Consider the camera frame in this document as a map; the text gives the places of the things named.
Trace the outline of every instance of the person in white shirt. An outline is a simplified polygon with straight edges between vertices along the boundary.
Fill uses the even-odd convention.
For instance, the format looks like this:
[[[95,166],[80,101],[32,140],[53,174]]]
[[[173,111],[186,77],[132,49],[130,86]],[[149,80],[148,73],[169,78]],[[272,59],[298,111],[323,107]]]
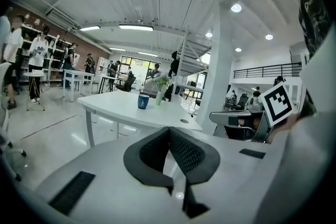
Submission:
[[[32,70],[42,70],[43,61],[48,52],[49,42],[45,39],[49,34],[50,28],[45,26],[41,33],[40,37],[34,38],[30,49],[29,49],[29,62],[28,62],[28,70],[32,72]],[[35,78],[36,88],[33,85],[33,78],[29,78],[29,96],[30,100],[35,103],[40,101],[40,78]]]
[[[16,107],[16,102],[14,100],[14,90],[13,90],[13,71],[15,71],[15,60],[16,60],[16,53],[17,49],[20,46],[22,30],[21,25],[25,21],[25,17],[21,14],[16,15],[16,17],[12,21],[12,32],[8,37],[7,46],[4,51],[4,61],[9,62],[10,66],[8,67],[4,83],[7,86],[8,91],[8,107],[7,109],[13,109]]]
[[[10,22],[8,20],[9,15],[12,13],[13,8],[9,7],[5,14],[0,17],[0,53],[1,53],[1,62],[3,62],[3,49],[5,49],[4,44],[7,42],[7,38],[9,33],[11,32],[10,30]]]

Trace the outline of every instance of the pillar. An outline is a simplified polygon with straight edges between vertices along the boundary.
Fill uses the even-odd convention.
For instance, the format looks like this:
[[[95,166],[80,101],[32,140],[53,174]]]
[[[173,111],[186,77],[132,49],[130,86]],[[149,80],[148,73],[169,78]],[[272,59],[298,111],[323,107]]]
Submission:
[[[211,59],[196,119],[203,128],[203,133],[209,135],[213,135],[216,129],[216,124],[210,121],[209,114],[222,111],[230,79],[233,53],[233,26],[230,10],[217,2],[213,6],[213,17]]]

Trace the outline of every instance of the shorts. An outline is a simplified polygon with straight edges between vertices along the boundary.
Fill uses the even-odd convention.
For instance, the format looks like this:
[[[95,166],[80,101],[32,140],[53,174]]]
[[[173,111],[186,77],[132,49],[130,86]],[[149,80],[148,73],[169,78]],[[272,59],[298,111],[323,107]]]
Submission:
[[[15,63],[10,62],[10,66],[8,67],[4,77],[5,86],[15,83],[16,77],[13,77],[14,70],[15,70]]]

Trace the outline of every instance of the brick wall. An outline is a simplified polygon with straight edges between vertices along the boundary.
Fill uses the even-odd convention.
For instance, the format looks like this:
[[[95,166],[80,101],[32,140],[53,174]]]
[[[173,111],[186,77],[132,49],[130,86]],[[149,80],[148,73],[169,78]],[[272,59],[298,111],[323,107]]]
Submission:
[[[79,62],[76,65],[77,69],[85,69],[84,64],[86,62],[87,59],[87,54],[91,53],[93,55],[93,59],[95,60],[96,64],[98,62],[99,57],[104,57],[106,59],[109,59],[109,54],[97,47],[95,47],[94,45],[82,40],[81,38],[75,36],[72,33],[65,33],[65,30],[57,27],[56,25],[52,24],[51,22],[41,18],[40,16],[26,10],[25,8],[22,8],[20,6],[17,6],[15,4],[11,4],[10,5],[13,8],[13,12],[11,14],[11,16],[9,17],[9,21],[12,20],[13,17],[15,17],[17,14],[22,14],[22,15],[26,15],[27,13],[30,14],[30,18],[25,20],[25,24],[28,25],[34,25],[34,21],[36,19],[40,19],[41,22],[38,26],[36,26],[35,28],[37,30],[42,31],[44,26],[47,25],[50,27],[50,34],[52,36],[57,36],[59,35],[60,38],[64,39],[67,42],[75,42],[76,44],[78,44],[78,46],[75,48],[75,53],[80,55],[79,58]]]

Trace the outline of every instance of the red line on floor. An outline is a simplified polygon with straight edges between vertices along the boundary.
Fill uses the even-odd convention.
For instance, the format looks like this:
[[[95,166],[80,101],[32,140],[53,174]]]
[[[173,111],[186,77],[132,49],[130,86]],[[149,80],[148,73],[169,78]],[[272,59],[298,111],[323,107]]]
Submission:
[[[40,131],[43,131],[43,130],[45,130],[45,129],[48,129],[49,127],[52,127],[52,126],[54,126],[54,125],[56,125],[56,124],[58,124],[58,123],[61,123],[61,122],[63,122],[63,121],[66,121],[66,120],[68,120],[68,119],[70,119],[70,118],[73,118],[73,117],[75,117],[75,116],[77,116],[77,115],[71,116],[71,117],[69,117],[69,118],[67,118],[67,119],[61,120],[61,121],[59,121],[59,122],[56,122],[56,123],[54,123],[54,124],[52,124],[52,125],[50,125],[50,126],[47,126],[47,127],[43,128],[43,129],[41,129],[41,130],[38,130],[38,131],[36,131],[36,132],[34,132],[34,133],[32,133],[32,134],[29,134],[29,135],[27,135],[27,136],[21,138],[20,141],[23,140],[23,139],[26,139],[26,138],[28,138],[28,137],[30,137],[30,136],[32,136],[33,134],[36,134],[36,133],[38,133],[38,132],[40,132]]]

